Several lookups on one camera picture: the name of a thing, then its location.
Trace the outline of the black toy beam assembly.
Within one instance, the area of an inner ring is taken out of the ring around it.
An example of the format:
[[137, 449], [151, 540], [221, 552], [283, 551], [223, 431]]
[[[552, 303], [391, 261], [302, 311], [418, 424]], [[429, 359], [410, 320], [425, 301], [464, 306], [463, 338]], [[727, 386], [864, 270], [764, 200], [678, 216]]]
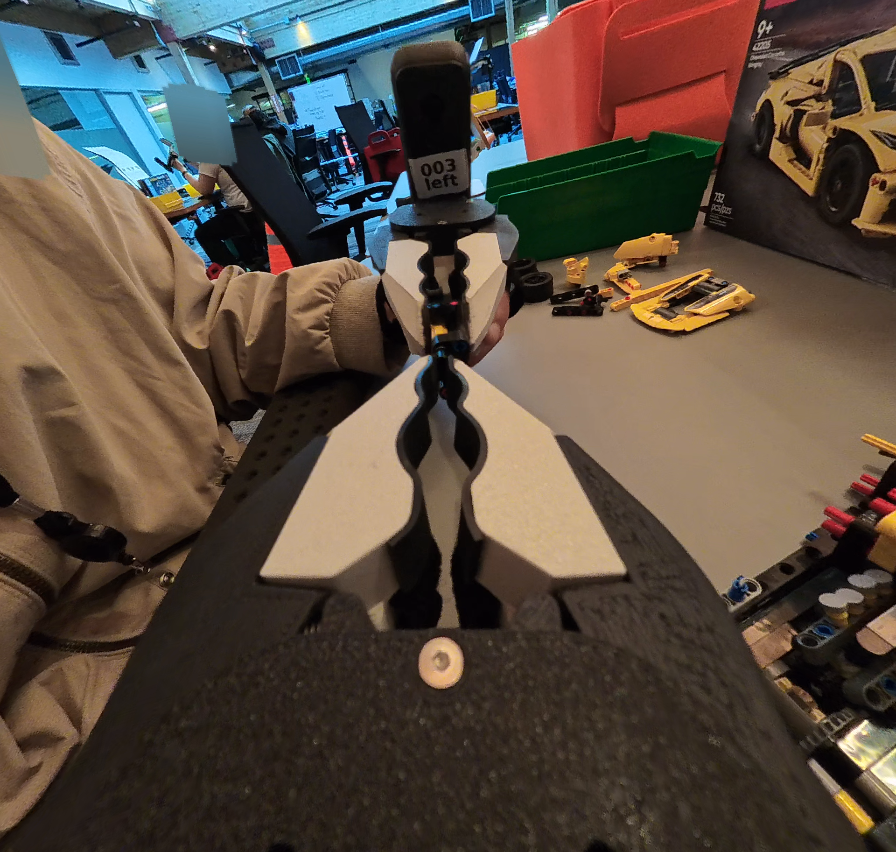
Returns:
[[583, 286], [549, 298], [555, 317], [599, 317], [615, 294], [612, 287]]

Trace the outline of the person's left hand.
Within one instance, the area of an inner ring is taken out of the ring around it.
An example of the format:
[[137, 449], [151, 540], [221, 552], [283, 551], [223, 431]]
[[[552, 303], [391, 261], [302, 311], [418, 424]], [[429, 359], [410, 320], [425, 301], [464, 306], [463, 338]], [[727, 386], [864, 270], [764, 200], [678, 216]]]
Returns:
[[495, 318], [489, 324], [483, 339], [470, 350], [469, 357], [466, 361], [469, 367], [473, 367], [480, 363], [501, 341], [504, 337], [505, 326], [508, 319], [505, 310], [499, 308], [495, 314]]

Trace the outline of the grey desk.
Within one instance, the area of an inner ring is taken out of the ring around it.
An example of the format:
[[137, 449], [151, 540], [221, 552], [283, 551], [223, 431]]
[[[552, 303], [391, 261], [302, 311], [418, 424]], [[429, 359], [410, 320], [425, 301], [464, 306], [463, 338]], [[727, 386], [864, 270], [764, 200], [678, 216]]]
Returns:
[[528, 304], [476, 371], [577, 442], [725, 589], [795, 552], [890, 464], [860, 439], [894, 442], [894, 292], [702, 215], [678, 238], [665, 275], [712, 268], [753, 304], [681, 336]]

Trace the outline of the black office chair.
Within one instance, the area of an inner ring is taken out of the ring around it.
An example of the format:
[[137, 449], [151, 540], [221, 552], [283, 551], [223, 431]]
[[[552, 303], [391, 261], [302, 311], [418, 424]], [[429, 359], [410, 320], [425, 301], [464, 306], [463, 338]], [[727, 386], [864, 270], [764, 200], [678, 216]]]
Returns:
[[230, 123], [230, 131], [237, 161], [226, 171], [277, 236], [292, 266], [349, 258], [350, 232], [357, 242], [353, 260], [364, 259], [364, 224], [387, 215], [385, 201], [392, 194], [392, 183], [355, 186], [339, 193], [335, 203], [348, 204], [349, 211], [325, 216], [275, 157], [251, 120]]

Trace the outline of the black toy car chassis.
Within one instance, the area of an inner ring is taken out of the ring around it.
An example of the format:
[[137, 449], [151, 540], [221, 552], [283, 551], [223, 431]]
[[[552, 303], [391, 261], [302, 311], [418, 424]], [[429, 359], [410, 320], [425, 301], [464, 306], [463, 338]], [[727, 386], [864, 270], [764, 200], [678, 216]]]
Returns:
[[869, 850], [895, 849], [895, 445], [790, 556], [721, 592], [807, 766]]

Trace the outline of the white board with writing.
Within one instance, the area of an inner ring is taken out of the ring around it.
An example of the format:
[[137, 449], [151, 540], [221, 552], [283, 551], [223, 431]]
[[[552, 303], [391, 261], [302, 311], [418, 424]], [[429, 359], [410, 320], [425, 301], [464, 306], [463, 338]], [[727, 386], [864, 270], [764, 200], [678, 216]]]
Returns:
[[299, 127], [313, 125], [318, 134], [343, 129], [338, 107], [350, 106], [354, 99], [348, 74], [344, 71], [310, 83], [293, 85], [287, 95]]

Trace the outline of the orange felt bag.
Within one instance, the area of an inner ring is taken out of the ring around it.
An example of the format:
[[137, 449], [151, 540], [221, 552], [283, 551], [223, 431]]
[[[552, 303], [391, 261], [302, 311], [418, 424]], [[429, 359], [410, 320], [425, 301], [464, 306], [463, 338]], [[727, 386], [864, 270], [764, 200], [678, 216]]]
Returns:
[[722, 142], [760, 0], [585, 0], [511, 50], [529, 160], [653, 131]]

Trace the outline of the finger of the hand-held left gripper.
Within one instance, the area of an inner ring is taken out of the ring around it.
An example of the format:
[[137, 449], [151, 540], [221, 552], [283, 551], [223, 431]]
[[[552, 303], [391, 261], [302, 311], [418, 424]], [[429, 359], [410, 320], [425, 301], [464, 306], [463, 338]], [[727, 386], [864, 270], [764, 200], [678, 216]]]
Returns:
[[463, 298], [469, 309], [469, 341], [474, 347], [483, 339], [497, 310], [507, 313], [507, 267], [497, 235], [492, 232], [476, 232], [457, 244], [467, 257]]
[[383, 287], [385, 296], [404, 336], [409, 352], [426, 355], [421, 283], [424, 273], [420, 260], [428, 253], [426, 241], [401, 239], [390, 241], [386, 256]]

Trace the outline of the yellow toy car panel assembly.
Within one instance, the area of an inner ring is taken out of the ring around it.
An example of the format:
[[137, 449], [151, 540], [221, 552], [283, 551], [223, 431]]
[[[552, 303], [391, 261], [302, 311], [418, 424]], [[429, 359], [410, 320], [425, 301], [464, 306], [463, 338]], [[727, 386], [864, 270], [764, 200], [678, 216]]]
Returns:
[[725, 320], [755, 300], [744, 286], [704, 269], [632, 296], [629, 309], [650, 329], [681, 334]]

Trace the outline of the yellow toy fender piece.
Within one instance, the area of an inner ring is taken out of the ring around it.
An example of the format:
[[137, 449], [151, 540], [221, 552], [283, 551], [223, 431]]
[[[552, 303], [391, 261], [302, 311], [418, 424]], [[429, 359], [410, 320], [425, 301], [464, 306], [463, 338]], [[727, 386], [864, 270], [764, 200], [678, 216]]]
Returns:
[[623, 242], [615, 253], [615, 260], [626, 268], [643, 265], [665, 267], [669, 257], [677, 255], [679, 241], [665, 232], [654, 232], [638, 239]]

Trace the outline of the person's left forearm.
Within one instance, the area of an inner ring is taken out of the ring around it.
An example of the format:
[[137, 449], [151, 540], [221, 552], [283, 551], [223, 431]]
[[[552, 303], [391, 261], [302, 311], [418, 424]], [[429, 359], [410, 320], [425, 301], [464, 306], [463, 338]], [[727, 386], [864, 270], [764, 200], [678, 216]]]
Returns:
[[211, 283], [206, 316], [216, 396], [233, 411], [322, 374], [392, 377], [409, 358], [381, 277], [347, 259], [279, 275], [228, 268]]

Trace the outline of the black perforated panel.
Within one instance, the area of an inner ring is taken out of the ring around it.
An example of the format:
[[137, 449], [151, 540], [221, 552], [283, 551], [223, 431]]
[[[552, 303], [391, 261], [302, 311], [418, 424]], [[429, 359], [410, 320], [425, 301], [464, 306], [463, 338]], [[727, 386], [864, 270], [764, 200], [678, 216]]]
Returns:
[[357, 372], [327, 373], [278, 392], [267, 407], [203, 529], [211, 532], [310, 442], [325, 436], [386, 385]]

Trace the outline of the small black brick assembly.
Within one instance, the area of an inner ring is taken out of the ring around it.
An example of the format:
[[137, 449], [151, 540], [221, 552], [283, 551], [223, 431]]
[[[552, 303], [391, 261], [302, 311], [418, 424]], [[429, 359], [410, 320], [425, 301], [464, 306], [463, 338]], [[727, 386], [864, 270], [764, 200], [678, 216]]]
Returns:
[[462, 395], [456, 363], [467, 363], [472, 351], [468, 311], [463, 296], [444, 291], [427, 292], [422, 308], [425, 351], [432, 358], [440, 395], [452, 408]]

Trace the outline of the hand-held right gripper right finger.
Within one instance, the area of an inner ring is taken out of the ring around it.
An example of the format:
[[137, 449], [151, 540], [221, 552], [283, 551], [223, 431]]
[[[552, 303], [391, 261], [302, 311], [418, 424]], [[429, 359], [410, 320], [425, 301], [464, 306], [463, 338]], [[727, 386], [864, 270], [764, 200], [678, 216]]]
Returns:
[[461, 627], [627, 569], [554, 432], [469, 367], [452, 371], [454, 448], [469, 468], [452, 558]]

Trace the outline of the green plastic bin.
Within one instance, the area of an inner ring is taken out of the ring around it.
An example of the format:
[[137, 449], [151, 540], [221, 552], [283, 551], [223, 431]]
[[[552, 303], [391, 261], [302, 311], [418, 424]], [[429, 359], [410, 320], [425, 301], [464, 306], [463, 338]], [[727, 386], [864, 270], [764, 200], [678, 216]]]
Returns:
[[486, 199], [551, 261], [693, 229], [721, 143], [653, 131], [491, 172]]

